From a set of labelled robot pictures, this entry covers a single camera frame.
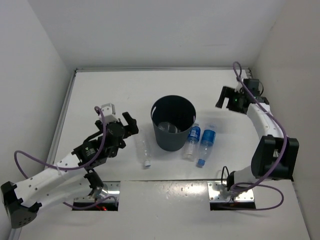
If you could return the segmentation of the clear bottle orange blue label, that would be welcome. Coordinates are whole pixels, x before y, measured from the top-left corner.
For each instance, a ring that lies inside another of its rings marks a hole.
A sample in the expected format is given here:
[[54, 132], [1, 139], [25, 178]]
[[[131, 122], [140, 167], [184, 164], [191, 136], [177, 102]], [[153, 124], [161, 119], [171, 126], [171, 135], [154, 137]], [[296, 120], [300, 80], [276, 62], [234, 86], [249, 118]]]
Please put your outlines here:
[[158, 128], [164, 132], [176, 134], [179, 132], [179, 129], [170, 122], [160, 122]]

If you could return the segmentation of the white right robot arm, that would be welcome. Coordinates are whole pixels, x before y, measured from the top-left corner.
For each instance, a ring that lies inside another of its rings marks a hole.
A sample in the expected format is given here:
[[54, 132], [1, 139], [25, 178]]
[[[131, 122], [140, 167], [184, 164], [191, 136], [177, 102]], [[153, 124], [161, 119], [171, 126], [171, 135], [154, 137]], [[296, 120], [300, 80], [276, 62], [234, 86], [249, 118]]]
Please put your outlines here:
[[229, 191], [264, 180], [293, 179], [299, 141], [283, 133], [280, 124], [273, 119], [270, 103], [259, 85], [258, 79], [245, 78], [236, 88], [223, 86], [215, 105], [221, 108], [227, 99], [227, 109], [246, 115], [259, 137], [250, 165], [228, 174], [226, 187]]

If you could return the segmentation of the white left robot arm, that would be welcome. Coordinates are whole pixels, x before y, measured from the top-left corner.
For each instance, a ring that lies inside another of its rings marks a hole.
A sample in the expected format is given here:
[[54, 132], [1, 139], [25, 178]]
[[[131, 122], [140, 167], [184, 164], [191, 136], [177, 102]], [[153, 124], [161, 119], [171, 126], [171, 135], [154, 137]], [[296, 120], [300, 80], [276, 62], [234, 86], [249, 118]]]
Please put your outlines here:
[[39, 213], [58, 204], [91, 196], [95, 205], [108, 199], [101, 197], [104, 183], [95, 168], [115, 158], [126, 147], [125, 139], [138, 134], [136, 119], [128, 112], [122, 113], [127, 125], [123, 125], [113, 113], [104, 115], [97, 109], [99, 119], [95, 122], [98, 132], [87, 137], [54, 165], [19, 182], [7, 181], [0, 186], [0, 195], [10, 226], [22, 228]]

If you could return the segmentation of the clear unlabelled plastic bottle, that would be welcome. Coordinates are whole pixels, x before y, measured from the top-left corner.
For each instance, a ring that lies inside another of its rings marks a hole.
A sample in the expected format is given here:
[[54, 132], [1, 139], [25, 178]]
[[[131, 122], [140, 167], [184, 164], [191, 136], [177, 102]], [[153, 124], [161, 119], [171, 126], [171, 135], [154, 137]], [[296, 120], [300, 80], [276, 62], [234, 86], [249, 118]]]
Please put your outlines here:
[[143, 128], [138, 129], [138, 134], [134, 137], [137, 158], [143, 169], [151, 167], [152, 152], [150, 139], [147, 132]]

